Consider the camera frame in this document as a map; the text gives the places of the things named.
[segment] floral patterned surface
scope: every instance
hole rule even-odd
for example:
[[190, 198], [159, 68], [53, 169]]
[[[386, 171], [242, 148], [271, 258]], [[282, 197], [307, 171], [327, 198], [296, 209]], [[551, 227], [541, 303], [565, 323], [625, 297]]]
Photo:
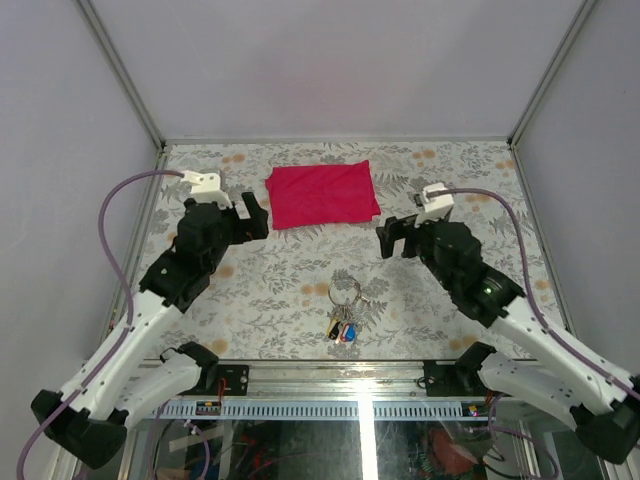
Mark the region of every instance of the floral patterned surface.
[[[537, 300], [560, 321], [543, 258], [503, 142], [316, 143], [174, 146], [168, 168], [222, 171], [232, 200], [251, 190], [269, 208], [265, 179], [276, 166], [356, 163], [369, 159], [382, 215], [370, 223], [272, 231], [266, 241], [231, 247], [211, 286], [152, 348], [195, 340], [223, 358], [397, 360], [457, 358], [474, 341], [514, 358], [519, 346], [456, 311], [417, 260], [380, 258], [375, 227], [389, 216], [416, 213], [413, 194], [426, 184], [479, 187], [503, 195], [525, 233]], [[175, 236], [188, 186], [163, 181], [141, 260], [142, 272]], [[452, 221], [463, 221], [483, 242], [485, 261], [522, 284], [515, 235], [506, 213], [488, 197], [458, 196]], [[354, 344], [326, 337], [332, 278], [353, 275], [371, 299], [355, 316]]]

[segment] white mount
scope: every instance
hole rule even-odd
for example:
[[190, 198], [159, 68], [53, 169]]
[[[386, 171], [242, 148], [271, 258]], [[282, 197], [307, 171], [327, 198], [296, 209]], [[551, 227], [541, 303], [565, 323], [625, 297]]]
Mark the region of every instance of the white mount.
[[191, 170], [183, 170], [182, 182], [191, 185], [191, 196], [198, 203], [217, 202], [223, 208], [232, 208], [233, 204], [222, 190], [222, 179], [217, 173], [198, 173]]
[[420, 193], [420, 203], [423, 211], [418, 213], [415, 221], [415, 227], [418, 228], [426, 221], [440, 220], [447, 216], [453, 208], [453, 195], [440, 195], [438, 197], [429, 198], [428, 193], [447, 190], [443, 183], [434, 183], [427, 185]]

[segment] metal frame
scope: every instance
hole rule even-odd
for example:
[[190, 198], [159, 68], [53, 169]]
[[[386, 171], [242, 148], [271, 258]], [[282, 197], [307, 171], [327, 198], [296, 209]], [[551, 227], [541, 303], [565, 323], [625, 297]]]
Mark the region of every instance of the metal frame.
[[560, 67], [567, 57], [567, 54], [571, 50], [571, 47], [573, 47], [573, 44], [578, 38], [578, 35], [582, 31], [584, 25], [587, 23], [587, 20], [589, 20], [595, 7], [600, 3], [600, 1], [601, 0], [583, 0], [582, 5], [580, 5], [578, 12], [573, 17], [571, 25], [569, 26], [567, 32], [562, 38], [562, 41], [560, 42], [560, 45], [554, 53], [549, 66], [544, 72], [544, 75], [542, 75], [542, 78], [540, 79], [540, 82], [538, 83], [538, 86], [536, 87], [531, 100], [529, 100], [529, 103], [527, 104], [527, 107], [520, 117], [520, 120], [518, 120], [518, 123], [513, 129], [513, 132], [511, 133], [511, 135], [509, 135], [508, 143], [510, 145], [517, 145], [522, 138], [522, 135], [529, 125], [529, 122], [531, 121], [533, 115], [544, 99], [549, 86], [556, 78]]
[[[166, 152], [166, 148], [164, 150], [158, 151], [154, 165], [155, 168], [164, 168], [167, 163], [168, 156]], [[130, 285], [133, 283], [136, 272], [138, 270], [138, 266], [140, 265], [141, 252], [144, 248], [144, 243], [147, 238], [147, 231], [149, 230], [149, 223], [151, 222], [151, 217], [154, 212], [156, 197], [158, 196], [160, 187], [162, 185], [162, 177], [151, 177], [146, 182], [147, 184], [142, 194], [142, 201], [140, 202], [140, 207], [138, 208], [138, 212], [136, 213], [134, 231], [131, 235], [131, 239], [129, 240], [129, 245], [127, 246], [123, 264], [121, 265], [122, 271], [127, 276], [127, 280]], [[126, 306], [125, 303], [126, 299], [124, 296], [124, 292], [122, 291], [120, 285], [118, 285], [116, 287], [116, 291], [114, 292], [111, 303], [109, 304], [109, 309], [107, 310], [103, 331], [100, 335], [100, 343], [104, 341], [104, 339], [111, 331], [113, 322], [117, 322], [124, 314]]]
[[[212, 139], [212, 138], [178, 138], [166, 141], [155, 124], [151, 114], [146, 108], [140, 94], [132, 81], [127, 69], [125, 68], [109, 34], [107, 33], [104, 24], [102, 23], [96, 8], [94, 7], [92, 0], [74, 0], [80, 13], [87, 22], [89, 29], [91, 30], [94, 38], [100, 46], [105, 59], [111, 67], [116, 79], [120, 83], [123, 92], [129, 100], [132, 108], [138, 115], [147, 135], [151, 142], [158, 148], [159, 157], [157, 158], [157, 166], [161, 168], [167, 161], [167, 156], [170, 154], [173, 145], [188, 145], [188, 144], [202, 144], [202, 143], [272, 143], [273, 139]], [[520, 158], [518, 156], [517, 146], [521, 140], [527, 126], [531, 119], [535, 115], [536, 110], [543, 101], [549, 86], [555, 79], [558, 71], [565, 61], [568, 52], [575, 43], [576, 38], [581, 32], [582, 28], [590, 18], [596, 6], [600, 3], [600, 0], [583, 0], [577, 14], [575, 15], [569, 29], [567, 30], [561, 44], [556, 50], [553, 59], [547, 67], [542, 79], [540, 80], [533, 96], [531, 97], [523, 115], [519, 119], [516, 127], [511, 135], [507, 139], [507, 143], [510, 145], [511, 153], [513, 155], [515, 164], [517, 166], [518, 177], [521, 182], [524, 197], [532, 215], [534, 228], [538, 241], [542, 248], [543, 257], [547, 269], [553, 279], [556, 298], [558, 299], [559, 309], [565, 322], [571, 327], [572, 321], [566, 306], [565, 296], [562, 292], [562, 288], [557, 281], [557, 274], [554, 262], [551, 258], [548, 248], [548, 242], [544, 235], [544, 232], [538, 221], [538, 215], [535, 209], [535, 205], [532, 201], [531, 192], [527, 183], [526, 177], [522, 170]], [[341, 138], [336, 139], [338, 141], [465, 141], [465, 140], [499, 140], [502, 141], [502, 137], [482, 137], [482, 138], [442, 138], [442, 137], [406, 137], [406, 138]], [[318, 138], [295, 138], [295, 139], [278, 139], [279, 143], [293, 143], [293, 142], [318, 142]], [[129, 243], [126, 261], [124, 264], [125, 273], [131, 280], [135, 276], [137, 270], [140, 252], [144, 246], [149, 221], [153, 213], [155, 199], [158, 195], [161, 185], [160, 178], [154, 178], [148, 182], [145, 188], [143, 202], [137, 213], [136, 230]], [[109, 308], [107, 315], [107, 321], [105, 322], [106, 328], [103, 332], [102, 339], [106, 337], [109, 329], [109, 325], [112, 320], [117, 320], [124, 306], [124, 296], [120, 289], [114, 295], [113, 301]], [[291, 398], [295, 395], [296, 400], [308, 398], [310, 400], [322, 401], [336, 401], [338, 399], [353, 398], [358, 393], [366, 391], [368, 394], [373, 395], [377, 400], [398, 402], [409, 401], [419, 402], [420, 399], [425, 399], [424, 391], [420, 390], [414, 384], [414, 379], [422, 375], [422, 364], [420, 362], [299, 362], [299, 361], [280, 361], [280, 362], [247, 362], [243, 360], [243, 363], [249, 363], [252, 367], [251, 385], [250, 385], [250, 397], [255, 401], [269, 400], [269, 401], [282, 401], [286, 398]], [[145, 362], [140, 368], [148, 369], [154, 368], [154, 362]], [[430, 399], [430, 401], [455, 401], [454, 398], [441, 398]], [[505, 406], [510, 405], [511, 402], [506, 401]], [[225, 424], [231, 425], [231, 421], [225, 422]], [[128, 438], [125, 445], [125, 451], [123, 455], [123, 461], [121, 464], [121, 470], [118, 475], [119, 480], [124, 480], [129, 475], [133, 456], [135, 453], [135, 445], [137, 441], [138, 433], [134, 432], [130, 438]], [[521, 459], [528, 464], [530, 468], [537, 468], [535, 462], [535, 452], [532, 451], [530, 446], [522, 445], [517, 447], [518, 454]], [[77, 460], [65, 451], [61, 451], [58, 456], [57, 462], [52, 469], [52, 478], [71, 478], [77, 467]], [[625, 464], [623, 466], [614, 466], [610, 464], [604, 465], [605, 471], [612, 479], [637, 479], [637, 472], [635, 472], [632, 465]]]
[[[539, 366], [539, 363], [532, 360], [522, 360], [532, 366]], [[230, 361], [221, 361], [221, 364], [230, 364]], [[447, 416], [446, 411], [451, 412], [456, 405], [478, 404], [484, 402], [484, 397], [427, 397], [425, 391], [419, 388], [415, 379], [423, 375], [422, 362], [417, 361], [394, 361], [394, 362], [343, 362], [343, 361], [272, 361], [256, 360], [243, 362], [250, 366], [250, 381], [248, 394], [237, 403], [251, 401], [254, 404], [275, 405], [277, 403], [289, 404], [290, 402], [302, 403], [306, 401], [341, 404], [344, 400], [361, 398], [364, 394], [377, 403], [377, 408], [384, 408], [386, 404], [409, 405], [415, 403], [416, 408], [421, 405], [431, 405], [437, 408], [439, 403], [445, 408], [442, 420], [463, 420], [457, 416]], [[442, 363], [453, 363], [452, 360]], [[135, 376], [142, 375], [150, 368], [160, 365], [159, 361], [147, 361], [140, 365]], [[210, 397], [190, 397], [195, 400], [211, 400]], [[180, 399], [175, 399], [174, 407], [180, 408]], [[528, 418], [527, 411], [531, 407], [520, 400], [507, 398], [501, 402], [501, 412], [509, 419], [509, 424], [514, 428], [520, 428], [520, 418]], [[380, 420], [412, 420], [410, 415], [404, 412], [397, 412], [385, 417], [385, 412], [379, 412]], [[163, 415], [160, 418], [175, 418], [175, 415]], [[472, 421], [486, 421], [486, 417], [465, 418]], [[226, 478], [231, 466], [231, 449], [227, 447], [232, 442], [234, 431], [234, 420], [223, 420], [223, 451], [220, 459], [220, 477]], [[128, 475], [133, 465], [140, 432], [133, 430], [127, 438], [124, 447], [122, 462], [120, 465], [118, 480], [128, 480]], [[513, 445], [518, 460], [528, 468], [536, 469], [536, 456], [533, 449], [530, 449], [519, 439], [514, 439]]]
[[118, 54], [109, 33], [105, 29], [92, 1], [74, 0], [74, 3], [86, 21], [89, 30], [91, 30], [91, 33], [98, 43], [98, 46], [102, 50], [105, 60], [111, 67], [118, 83], [120, 83], [127, 100], [129, 100], [133, 110], [136, 112], [136, 115], [138, 115], [149, 139], [158, 150], [161, 150], [165, 144], [164, 137], [156, 126], [149, 110], [142, 101], [140, 93], [133, 83], [133, 80], [131, 80], [131, 76], [129, 75], [129, 72], [127, 72], [127, 69], [125, 68], [124, 63], [122, 62], [122, 59], [120, 58], [120, 55]]

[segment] red cloth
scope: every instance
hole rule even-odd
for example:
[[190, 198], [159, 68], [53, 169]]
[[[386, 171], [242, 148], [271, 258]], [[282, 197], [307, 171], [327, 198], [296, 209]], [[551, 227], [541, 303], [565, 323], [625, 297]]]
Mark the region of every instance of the red cloth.
[[266, 184], [275, 230], [370, 222], [380, 215], [369, 160], [355, 165], [276, 167]]

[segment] purple cable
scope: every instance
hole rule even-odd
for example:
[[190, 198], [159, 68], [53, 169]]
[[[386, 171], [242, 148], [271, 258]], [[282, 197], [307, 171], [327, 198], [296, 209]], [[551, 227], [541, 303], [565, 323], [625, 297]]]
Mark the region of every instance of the purple cable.
[[505, 210], [509, 214], [509, 217], [511, 218], [511, 222], [513, 223], [513, 228], [515, 229], [515, 232], [516, 232], [516, 237], [518, 239], [518, 246], [520, 248], [520, 258], [522, 260], [522, 274], [524, 276], [524, 288], [527, 292], [527, 301], [529, 302], [529, 305], [531, 306], [531, 310], [533, 311], [533, 314], [535, 315], [540, 325], [542, 325], [542, 327], [549, 333], [551, 338], [553, 338], [556, 342], [558, 342], [560, 346], [564, 348], [567, 352], [569, 352], [571, 355], [573, 355], [575, 358], [580, 360], [583, 364], [585, 364], [587, 367], [589, 367], [590, 369], [592, 369], [602, 377], [606, 378], [607, 380], [610, 380], [616, 387], [620, 388], [625, 393], [627, 393], [627, 395], [631, 395], [633, 398], [640, 401], [639, 393], [634, 391], [632, 388], [629, 388], [621, 380], [613, 377], [613, 375], [607, 372], [600, 365], [589, 360], [582, 353], [580, 353], [578, 350], [576, 350], [567, 342], [565, 342], [560, 335], [558, 335], [553, 329], [550, 328], [551, 326], [549, 325], [549, 322], [545, 320], [544, 315], [538, 308], [535, 298], [533, 297], [533, 288], [531, 287], [531, 280], [529, 278], [529, 265], [527, 262], [527, 253], [525, 251], [525, 246], [524, 246], [524, 238], [522, 237], [522, 230], [520, 229], [520, 224], [518, 223], [518, 219], [516, 217], [515, 212], [513, 211], [513, 208], [511, 208], [511, 205], [509, 205], [507, 201], [497, 193], [491, 192], [489, 190], [484, 190], [481, 188], [450, 188], [448, 190], [438, 190], [435, 192], [428, 192], [427, 198], [439, 197], [441, 195], [448, 195], [448, 194], [458, 194], [458, 193], [486, 195], [500, 202], [500, 204], [505, 208]]
[[204, 469], [202, 470], [202, 474], [200, 475], [200, 480], [204, 480], [207, 476], [207, 471], [209, 470], [209, 462], [211, 461], [211, 450], [209, 449], [209, 440], [204, 436], [202, 430], [196, 427], [193, 423], [188, 422], [187, 427], [191, 427], [194, 432], [200, 435], [202, 438], [202, 443], [204, 444]]
[[160, 415], [164, 412], [165, 407], [169, 403], [169, 400], [164, 402], [162, 405], [158, 407], [156, 410], [156, 415], [153, 417], [153, 422], [151, 423], [151, 428], [149, 429], [149, 434], [147, 435], [147, 441], [144, 446], [144, 454], [148, 459], [147, 468], [149, 469], [149, 477], [151, 480], [156, 480], [156, 473], [153, 470], [153, 457], [151, 455], [151, 445], [155, 443], [156, 430], [158, 429], [158, 421], [160, 420]]
[[[124, 187], [126, 187], [130, 183], [133, 183], [137, 180], [141, 180], [147, 177], [160, 176], [160, 175], [184, 177], [184, 174], [176, 170], [152, 170], [150, 172], [138, 173], [137, 175], [129, 177], [126, 180], [123, 180], [122, 182], [120, 182], [115, 187], [113, 187], [113, 189], [107, 194], [104, 201], [102, 202], [102, 206], [100, 207], [100, 214], [98, 215], [98, 234], [100, 236], [100, 243], [102, 244], [102, 249], [104, 250], [104, 253], [107, 256], [107, 259], [111, 264], [111, 268], [113, 268], [113, 271], [116, 273], [116, 276], [118, 277], [118, 281], [120, 283], [120, 286], [122, 287], [122, 290], [127, 300], [127, 320], [126, 320], [127, 325], [131, 325], [133, 323], [133, 293], [131, 292], [131, 287], [129, 286], [129, 282], [127, 282], [127, 276], [124, 274], [124, 272], [118, 265], [118, 262], [113, 256], [113, 253], [111, 253], [111, 249], [109, 248], [109, 244], [107, 243], [107, 239], [104, 233], [104, 218], [107, 212], [107, 207], [109, 206], [109, 202], [111, 202], [111, 200], [116, 195], [116, 193], [118, 193], [120, 190], [122, 190]], [[91, 380], [93, 380], [95, 376], [98, 373], [100, 373], [100, 371], [104, 368], [104, 366], [109, 362], [109, 360], [113, 358], [113, 356], [116, 354], [120, 346], [122, 346], [122, 344], [124, 343], [124, 340], [127, 337], [128, 333], [129, 333], [128, 329], [123, 330], [120, 336], [118, 337], [118, 340], [116, 340], [116, 342], [113, 344], [113, 346], [104, 356], [104, 358], [100, 362], [98, 362], [98, 364], [95, 366], [93, 370], [91, 370], [91, 372], [89, 372], [89, 375], [87, 375], [87, 377], [80, 384], [83, 389], [87, 388], [87, 385], [91, 383]], [[69, 395], [69, 398], [67, 398], [64, 402], [62, 402], [60, 406], [56, 408], [53, 411], [53, 413], [49, 415], [44, 420], [44, 422], [42, 422], [42, 424], [29, 437], [29, 439], [27, 440], [27, 443], [25, 443], [22, 451], [20, 452], [20, 456], [18, 457], [18, 465], [16, 467], [16, 476], [18, 480], [25, 480], [24, 466], [27, 461], [27, 456], [29, 455], [29, 452], [33, 448], [33, 445], [35, 444], [38, 437], [42, 435], [42, 433], [44, 433], [44, 431], [49, 427], [49, 425], [51, 425], [51, 423], [53, 423], [53, 421], [56, 418], [58, 418], [58, 416], [64, 411], [65, 408], [67, 408], [69, 405], [71, 405], [71, 403], [73, 403], [73, 401], [78, 397], [78, 395], [80, 395], [80, 393], [82, 393], [82, 390], [76, 390], [71, 395]]]
[[[517, 430], [513, 430], [511, 428], [506, 428], [506, 427], [496, 427], [494, 425], [494, 422], [496, 419], [496, 410], [498, 408], [498, 402], [500, 401], [500, 399], [504, 398], [504, 396], [505, 396], [504, 393], [500, 393], [491, 403], [491, 408], [489, 409], [489, 422], [488, 422], [489, 425], [487, 427], [480, 427], [474, 430], [488, 430], [494, 442], [493, 446], [498, 452], [498, 454], [502, 455], [507, 460], [507, 463], [511, 464], [511, 466], [515, 468], [519, 473], [528, 476], [532, 480], [555, 480], [560, 476], [560, 467], [558, 466], [556, 459], [553, 457], [553, 455], [551, 455], [551, 453], [549, 452], [549, 450], [547, 450], [547, 447], [543, 443], [538, 442], [532, 437], [525, 435], [522, 432], [518, 432]], [[518, 465], [518, 462], [514, 460], [513, 457], [509, 458], [508, 455], [505, 455], [504, 452], [500, 450], [500, 446], [498, 445], [498, 440], [495, 436], [496, 432], [506, 433], [508, 435], [512, 435], [517, 438], [522, 438], [523, 440], [527, 440], [531, 442], [531, 444], [535, 447], [536, 451], [544, 453], [544, 455], [551, 461], [551, 466], [553, 467], [553, 472], [554, 472], [553, 475], [551, 475], [550, 477], [538, 477], [532, 474], [531, 472], [528, 472], [520, 468], [520, 466]]]

